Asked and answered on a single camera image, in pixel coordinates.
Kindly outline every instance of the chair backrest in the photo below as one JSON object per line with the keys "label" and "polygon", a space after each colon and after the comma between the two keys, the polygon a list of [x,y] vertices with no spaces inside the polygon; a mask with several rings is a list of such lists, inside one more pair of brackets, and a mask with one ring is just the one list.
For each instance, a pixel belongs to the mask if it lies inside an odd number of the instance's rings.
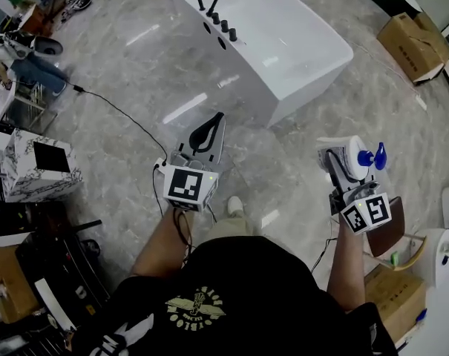
{"label": "chair backrest", "polygon": [[404,207],[401,197],[392,199],[389,202],[389,208],[392,220],[366,233],[374,257],[389,251],[405,233]]}

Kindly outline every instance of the black square opening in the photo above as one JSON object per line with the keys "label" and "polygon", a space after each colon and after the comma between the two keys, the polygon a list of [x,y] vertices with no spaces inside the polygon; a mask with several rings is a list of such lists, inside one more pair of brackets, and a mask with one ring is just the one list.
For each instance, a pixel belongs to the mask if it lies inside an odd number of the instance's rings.
{"label": "black square opening", "polygon": [[63,148],[34,142],[34,156],[38,169],[70,173],[68,158]]}

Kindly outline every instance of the marble pattern box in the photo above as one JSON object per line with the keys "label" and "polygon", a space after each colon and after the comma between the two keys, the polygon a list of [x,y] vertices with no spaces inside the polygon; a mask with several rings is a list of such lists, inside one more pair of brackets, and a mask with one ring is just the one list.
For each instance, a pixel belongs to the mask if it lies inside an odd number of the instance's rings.
{"label": "marble pattern box", "polygon": [[44,202],[65,197],[82,184],[71,145],[15,129],[1,156],[5,202]]}

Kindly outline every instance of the blue jeans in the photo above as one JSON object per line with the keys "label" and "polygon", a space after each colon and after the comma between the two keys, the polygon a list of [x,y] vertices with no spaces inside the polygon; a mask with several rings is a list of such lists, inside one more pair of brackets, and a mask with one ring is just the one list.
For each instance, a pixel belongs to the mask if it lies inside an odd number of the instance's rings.
{"label": "blue jeans", "polygon": [[68,76],[60,69],[35,56],[33,53],[26,59],[17,59],[11,65],[18,79],[23,78],[25,82],[39,82],[48,90],[55,93],[61,92],[68,80]]}

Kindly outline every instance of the hand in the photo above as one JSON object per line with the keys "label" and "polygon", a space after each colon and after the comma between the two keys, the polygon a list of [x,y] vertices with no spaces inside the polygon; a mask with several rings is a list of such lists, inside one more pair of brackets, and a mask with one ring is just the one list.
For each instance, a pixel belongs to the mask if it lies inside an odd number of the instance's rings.
{"label": "hand", "polygon": [[2,82],[3,87],[5,90],[11,90],[11,86],[13,85],[13,82],[11,82],[9,79],[6,82]]}

